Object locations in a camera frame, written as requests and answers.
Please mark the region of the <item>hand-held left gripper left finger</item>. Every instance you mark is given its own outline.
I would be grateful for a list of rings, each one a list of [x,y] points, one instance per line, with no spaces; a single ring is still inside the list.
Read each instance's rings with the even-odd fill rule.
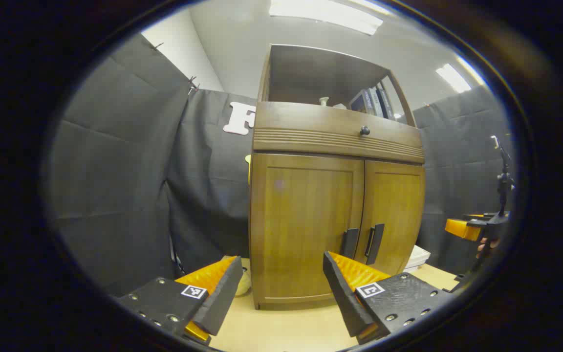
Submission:
[[[241,257],[225,257],[178,279],[153,278],[116,301],[158,329],[209,345],[219,334],[242,277]]]

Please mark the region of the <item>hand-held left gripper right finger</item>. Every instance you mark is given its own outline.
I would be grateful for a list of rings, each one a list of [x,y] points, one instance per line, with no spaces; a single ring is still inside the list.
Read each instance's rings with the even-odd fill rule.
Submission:
[[[424,321],[453,299],[408,272],[393,276],[330,251],[323,272],[346,329],[359,345]]]

